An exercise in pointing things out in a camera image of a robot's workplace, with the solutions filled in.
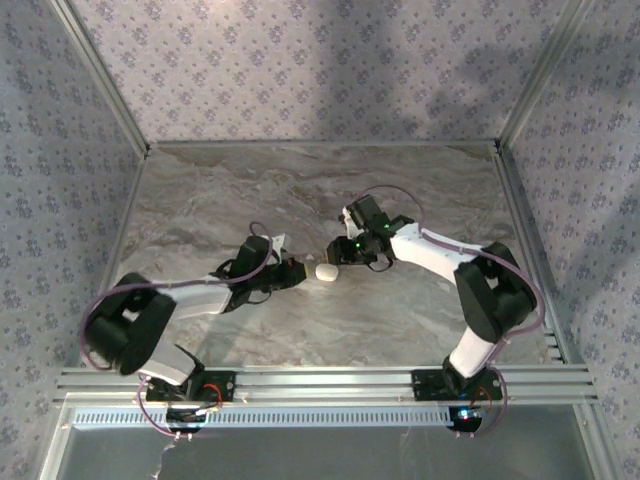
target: white object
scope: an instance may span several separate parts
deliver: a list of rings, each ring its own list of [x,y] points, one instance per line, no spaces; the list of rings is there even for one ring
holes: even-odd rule
[[[330,263],[320,263],[316,267],[316,277],[323,282],[333,282],[338,278],[338,267]]]
[[[266,238],[267,240],[269,239],[269,237],[267,237],[266,235],[262,235],[262,238]],[[283,233],[281,235],[276,235],[275,237],[273,237],[271,250],[276,252],[276,254],[278,255],[278,258],[282,258],[282,251],[289,250],[290,244],[291,244],[291,238],[289,238],[289,236],[286,233]],[[267,262],[267,265],[273,265],[275,263],[278,263],[278,260],[276,260],[272,256]]]
[[[484,368],[495,348],[495,343],[482,340],[467,327],[449,362],[464,378],[471,378]]]
[[[344,216],[344,225],[347,227],[347,238],[352,239],[356,238],[358,235],[362,233],[358,227],[356,227],[356,222],[353,221],[347,207],[342,209],[342,215]]]
[[[139,373],[159,378],[171,385],[182,385],[196,367],[193,359],[175,345],[160,339]]]
[[[204,280],[219,282],[220,279],[207,275]],[[173,298],[176,308],[171,314],[171,320],[194,317],[196,315],[216,315],[224,312],[229,300],[231,289],[224,284],[218,285],[192,285],[191,287],[158,289],[162,293]]]
[[[474,250],[482,248],[480,245],[457,242],[456,240],[438,235],[426,228],[423,228],[422,231],[436,240],[442,240],[456,247]],[[415,263],[449,280],[454,285],[456,284],[456,279],[453,273],[460,264],[462,262],[470,262],[476,258],[475,255],[447,250],[446,248],[439,247],[425,240],[419,235],[418,225],[416,223],[410,223],[398,230],[396,234],[391,237],[391,248],[398,260]]]

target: glass panel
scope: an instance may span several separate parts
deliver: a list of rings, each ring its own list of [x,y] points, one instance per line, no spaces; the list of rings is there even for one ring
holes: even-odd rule
[[[229,428],[172,445],[151,428],[74,430],[58,478],[593,478],[570,406],[510,407],[482,439],[443,427]]]
[[[153,280],[199,278],[235,258],[252,220],[288,234],[299,258],[322,262],[328,244],[346,233],[342,208],[380,183],[413,192],[432,231],[480,245],[501,241],[523,265],[488,152],[185,146],[149,158],[118,278],[131,271]],[[419,218],[403,193],[372,193],[392,218]],[[165,338],[208,366],[439,365],[465,327],[453,284],[397,262],[384,273],[341,267],[333,283],[314,276],[261,305],[176,320]],[[538,364],[544,356],[538,331],[514,339],[499,361]]]

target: floral pattern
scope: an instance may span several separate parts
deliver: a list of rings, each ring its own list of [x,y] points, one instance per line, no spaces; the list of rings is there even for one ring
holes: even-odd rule
[[[596,4],[513,148],[566,334],[629,478],[640,478],[638,18],[635,2]]]
[[[75,5],[150,142],[495,138],[563,6]]]
[[[137,155],[42,0],[0,5],[0,478],[29,474]]]

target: vent grille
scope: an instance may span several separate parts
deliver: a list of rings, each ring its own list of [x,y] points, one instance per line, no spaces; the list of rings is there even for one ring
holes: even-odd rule
[[[159,425],[166,425],[164,409],[149,409]],[[76,428],[128,428],[146,426],[147,421],[135,407],[79,408],[73,424]],[[345,408],[242,408],[221,409],[209,413],[206,426],[243,427],[380,427],[451,425],[449,409],[444,407],[345,407]]]

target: cable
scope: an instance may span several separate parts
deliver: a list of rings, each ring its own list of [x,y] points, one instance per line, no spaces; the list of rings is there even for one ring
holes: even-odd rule
[[[444,240],[440,240],[437,238],[432,237],[431,235],[429,235],[429,233],[424,231],[423,225],[424,222],[426,221],[426,213],[425,213],[425,209],[422,206],[422,204],[418,201],[418,199],[415,197],[415,195],[413,195],[412,193],[410,193],[408,190],[405,190],[402,187],[399,187],[397,185],[389,185],[389,184],[380,184],[380,185],[374,185],[372,187],[367,188],[366,190],[363,190],[356,199],[362,198],[362,196],[364,196],[364,194],[366,194],[367,192],[370,192],[371,190],[374,189],[378,189],[378,188],[392,188],[394,190],[399,190],[403,193],[405,193],[406,195],[408,195],[411,200],[413,200],[413,202],[418,206],[418,208],[420,209],[420,214],[421,214],[421,218],[420,221],[418,222],[418,231],[420,232],[420,236],[422,238],[424,238],[425,240],[427,240],[428,242],[431,242],[432,244],[444,248],[445,250],[449,250],[452,252],[456,252],[456,253],[465,253],[467,255],[474,255],[474,256],[481,256],[484,257],[488,260],[491,260],[492,262],[497,263],[498,265],[500,265],[503,268],[506,268],[507,270],[511,271],[512,273],[516,274],[518,277],[520,277],[522,279],[523,282],[525,282],[527,284],[527,286],[531,289],[531,291],[533,292],[533,296],[536,299],[536,303],[537,303],[537,307],[538,307],[538,315],[536,317],[536,320],[529,326],[527,327],[522,327],[520,329],[517,330],[513,330],[509,333],[507,333],[498,343],[498,345],[496,346],[496,348],[494,348],[493,352],[491,353],[491,355],[489,356],[488,360],[487,360],[487,365],[490,364],[490,362],[492,362],[496,356],[502,351],[502,349],[504,348],[504,346],[509,343],[509,341],[517,336],[517,335],[523,335],[525,333],[530,333],[536,329],[538,329],[543,323],[544,323],[544,319],[547,313],[547,308],[546,305],[544,303],[544,297],[542,296],[542,292],[540,291],[540,289],[538,288],[538,286],[533,282],[533,280],[531,280],[531,278],[529,278],[529,276],[522,271],[520,268],[516,267],[515,265],[509,263],[508,261],[493,255],[491,253],[488,252],[484,252],[482,250],[476,250],[474,248],[467,248],[467,247],[459,247],[457,245],[453,245],[449,242],[446,242]],[[503,398],[504,398],[504,403],[502,408],[500,409],[500,412],[498,413],[498,416],[496,417],[496,419],[493,421],[493,423],[491,425],[489,425],[489,427],[483,429],[480,431],[480,433],[476,433],[476,434],[471,434],[470,437],[475,437],[478,435],[486,435],[490,432],[492,432],[499,424],[500,422],[502,422],[504,416],[506,415],[507,412],[507,405],[508,405],[508,394],[507,394],[507,383],[504,379],[504,376],[502,375],[502,372],[500,372],[500,370],[498,370],[495,366],[487,366],[488,370],[493,370],[494,372],[496,372],[496,374],[498,375],[498,378],[500,380],[500,385],[503,391]]]
[[[142,415],[144,416],[144,418],[147,419],[147,422],[149,422],[149,424],[157,432],[161,433],[162,435],[166,435],[167,437],[175,437],[176,436],[175,433],[169,430],[166,430],[162,428],[160,425],[158,425],[156,421],[153,418],[151,418],[151,415],[149,415],[149,412],[147,412],[147,409],[144,408],[144,405],[142,404],[142,389],[149,384],[149,380],[151,380],[151,377],[143,377],[140,380],[140,385],[138,385],[138,391],[136,392],[136,400],[138,401],[138,406],[140,407],[140,411],[142,412]]]
[[[440,240],[440,239],[434,238],[431,235],[429,235],[427,232],[423,231],[424,222],[426,220],[425,209],[422,206],[422,204],[420,203],[420,201],[416,198],[415,195],[413,195],[411,192],[409,192],[408,190],[406,190],[406,189],[404,189],[402,187],[399,187],[397,185],[390,185],[390,184],[374,185],[374,186],[369,187],[369,188],[363,190],[362,192],[360,192],[356,199],[360,199],[367,192],[370,192],[371,190],[375,190],[375,189],[379,189],[379,188],[391,188],[391,189],[394,189],[394,190],[399,190],[399,191],[403,192],[404,194],[406,194],[408,197],[410,197],[411,200],[413,200],[413,203],[415,203],[417,205],[417,207],[420,209],[421,219],[418,222],[418,231],[420,232],[420,235],[422,236],[422,238],[424,238],[425,240],[433,243],[434,245],[436,245],[438,247],[444,248],[445,250],[449,250],[451,252],[466,253],[467,255],[481,256],[481,257],[484,257],[484,258],[486,258],[488,260],[491,260],[491,261],[497,263],[498,265],[500,265],[501,267],[506,268],[507,270],[511,271],[512,273],[515,273],[518,277],[520,277],[522,279],[523,282],[525,282],[527,284],[527,286],[533,292],[533,296],[536,298],[536,303],[538,304],[538,315],[536,317],[536,320],[531,325],[529,325],[527,327],[522,327],[520,329],[513,330],[513,331],[507,333],[502,338],[500,344],[494,349],[493,354],[490,357],[490,359],[495,358],[498,355],[498,353],[500,353],[502,348],[504,348],[504,345],[506,343],[508,343],[513,337],[515,337],[517,335],[522,335],[522,334],[525,334],[525,333],[532,332],[532,331],[536,330],[537,328],[539,328],[543,324],[544,318],[545,318],[546,313],[547,313],[547,309],[546,309],[546,305],[544,303],[544,298],[542,296],[542,292],[537,287],[537,285],[533,282],[533,280],[531,280],[531,278],[529,278],[529,276],[525,272],[523,272],[520,268],[516,267],[512,263],[509,263],[506,260],[504,260],[504,259],[502,259],[502,258],[500,258],[500,257],[498,257],[496,255],[484,252],[482,250],[476,250],[474,248],[466,248],[466,247],[460,248],[457,245],[453,245],[453,244],[451,244],[449,242],[446,242],[444,240]]]
[[[475,437],[478,437],[480,435],[487,435],[487,434],[491,433],[492,431],[494,431],[496,429],[496,427],[498,425],[500,425],[502,420],[504,420],[505,415],[507,414],[507,406],[509,405],[509,393],[507,391],[507,382],[504,379],[504,375],[502,375],[502,372],[500,370],[498,370],[495,367],[495,365],[487,367],[487,370],[491,370],[491,371],[495,372],[495,374],[498,376],[498,380],[500,381],[500,389],[502,390],[502,400],[503,400],[502,408],[498,412],[498,416],[495,418],[495,420],[493,422],[491,422],[491,424],[488,427],[483,428],[478,433],[470,433],[468,435],[469,438],[475,438]]]
[[[262,228],[269,240],[269,251],[273,250],[273,238],[271,234],[260,222],[251,222],[249,224],[249,231],[252,235],[256,235],[254,227],[259,226]],[[89,363],[96,370],[111,370],[111,366],[103,367],[98,365],[90,356],[87,351],[87,324],[89,323],[89,318],[91,316],[91,312],[96,308],[96,306],[103,301],[105,298],[108,298],[112,295],[117,295],[119,293],[130,292],[132,290],[152,290],[152,289],[172,289],[172,288],[184,288],[184,287],[192,287],[194,285],[233,285],[236,283],[241,283],[244,281],[253,278],[257,274],[259,274],[262,269],[267,265],[267,262],[271,259],[271,255],[266,255],[262,263],[252,272],[247,273],[246,275],[242,275],[237,278],[223,279],[223,280],[210,280],[210,279],[196,279],[196,280],[185,280],[183,282],[164,282],[164,283],[132,283],[129,285],[120,285],[117,287],[113,287],[99,295],[97,295],[84,310],[82,314],[82,321],[80,322],[80,352],[87,363]]]
[[[211,388],[212,390],[215,390],[217,397],[216,397],[216,403],[214,405],[212,405],[212,407],[217,407],[218,405],[220,405],[222,403],[222,392],[220,391],[220,387],[218,387],[215,383],[205,383],[203,386],[203,388]]]
[[[382,267],[380,270],[376,270],[374,269],[370,263],[367,263],[367,268],[369,270],[371,270],[373,273],[382,273],[382,272],[386,272],[387,270],[389,270],[391,267],[393,267],[393,260],[389,257],[387,257],[387,260],[389,260],[389,263],[387,263],[384,267]]]
[[[478,387],[478,391],[476,392],[476,396],[474,397],[473,401],[469,404],[469,408],[473,408],[473,406],[476,404],[476,402],[478,400],[480,400],[480,394],[484,394],[485,397],[487,397],[487,399],[489,400],[489,408],[486,410],[487,412],[491,411],[491,408],[493,407],[493,399],[491,398],[491,394],[489,393],[489,390],[487,390],[486,388],[484,388],[482,385],[480,385]]]
[[[267,300],[269,300],[271,298],[272,294],[273,294],[273,292],[268,292],[267,296],[264,299],[262,299],[262,300],[260,300],[258,302],[253,302],[251,300],[247,300],[247,305],[262,305],[264,302],[266,302]]]

